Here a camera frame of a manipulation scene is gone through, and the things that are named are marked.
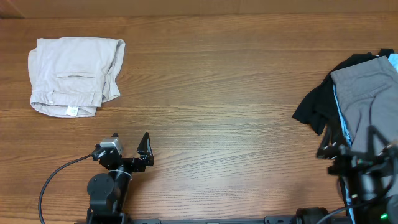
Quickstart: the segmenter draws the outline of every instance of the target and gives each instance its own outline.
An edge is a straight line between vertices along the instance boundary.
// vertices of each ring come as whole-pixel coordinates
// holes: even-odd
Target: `gray fabric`
[[[331,77],[353,142],[352,151],[367,152],[369,125],[375,125],[389,141],[398,139],[398,73],[386,57],[334,71]],[[375,137],[375,153],[383,148]],[[384,185],[389,179],[383,179]],[[395,184],[389,195],[397,192]]]

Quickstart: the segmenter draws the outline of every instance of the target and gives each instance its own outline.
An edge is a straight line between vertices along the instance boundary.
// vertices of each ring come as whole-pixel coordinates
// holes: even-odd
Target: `wooden table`
[[[37,38],[126,41],[121,97],[95,117],[39,114],[27,56]],[[132,156],[145,131],[155,166],[134,174],[134,218],[261,218],[343,205],[320,143],[291,118],[353,53],[398,47],[398,14],[278,14],[0,21],[0,223],[38,223],[47,177],[118,132]],[[47,223],[86,217],[91,159],[62,170],[43,201]]]

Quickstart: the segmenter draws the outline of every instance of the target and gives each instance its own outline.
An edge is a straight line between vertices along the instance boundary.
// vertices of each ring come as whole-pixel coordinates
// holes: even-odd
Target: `black cloth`
[[[312,129],[318,134],[322,134],[325,125],[330,119],[339,119],[335,95],[333,92],[333,80],[330,73],[342,68],[357,65],[369,60],[386,56],[394,53],[392,49],[381,49],[379,55],[371,52],[366,54],[354,54],[344,62],[337,65],[325,77],[322,83],[305,96],[293,114],[293,118],[303,124],[311,125]]]

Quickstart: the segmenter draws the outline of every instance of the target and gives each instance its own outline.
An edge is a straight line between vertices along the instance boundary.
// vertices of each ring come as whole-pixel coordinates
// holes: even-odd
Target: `clothing label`
[[[66,115],[77,116],[77,111],[79,110],[79,106],[68,106]]]

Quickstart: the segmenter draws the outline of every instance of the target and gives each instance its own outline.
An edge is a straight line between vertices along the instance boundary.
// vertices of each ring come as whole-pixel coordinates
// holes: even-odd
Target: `black cable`
[[[40,218],[40,221],[42,222],[42,224],[45,224],[44,219],[43,219],[43,213],[42,213],[42,199],[43,199],[44,190],[45,190],[45,188],[47,187],[47,185],[49,184],[50,180],[55,176],[55,174],[57,174],[58,172],[60,172],[60,170],[62,170],[63,168],[65,168],[65,167],[67,167],[67,166],[69,166],[69,165],[71,165],[71,164],[74,164],[74,163],[76,163],[76,162],[79,162],[79,161],[82,161],[82,160],[84,160],[84,159],[87,159],[87,158],[89,158],[90,156],[91,156],[91,154],[90,154],[90,155],[87,155],[87,156],[83,156],[82,158],[75,159],[74,161],[68,162],[67,164],[65,164],[65,165],[63,165],[63,166],[61,166],[61,167],[59,167],[56,171],[54,171],[54,172],[50,175],[50,177],[49,177],[49,178],[47,179],[47,181],[44,183],[43,188],[42,188],[42,191],[40,192],[40,197],[39,197],[39,218]]]
[[[390,155],[390,160],[392,162],[392,177],[391,177],[391,181],[388,184],[388,186],[385,189],[383,189],[383,191],[378,196],[376,196],[374,199],[368,200],[368,201],[363,202],[363,203],[359,203],[359,204],[356,204],[356,205],[350,205],[350,206],[346,206],[346,207],[342,207],[342,208],[336,209],[336,210],[332,211],[331,213],[325,215],[323,218],[321,218],[317,222],[317,224],[321,224],[321,222],[326,221],[327,219],[329,219],[333,215],[336,215],[337,213],[340,213],[342,211],[345,211],[345,210],[348,210],[348,209],[359,208],[359,207],[362,207],[362,206],[365,206],[365,205],[369,205],[369,204],[377,202],[378,200],[383,198],[387,194],[387,192],[391,189],[391,187],[394,185],[394,182],[396,181],[396,175],[398,173],[398,171],[397,171],[398,165],[397,165],[397,161],[396,161],[397,159],[395,159],[395,154],[390,151],[389,155]]]

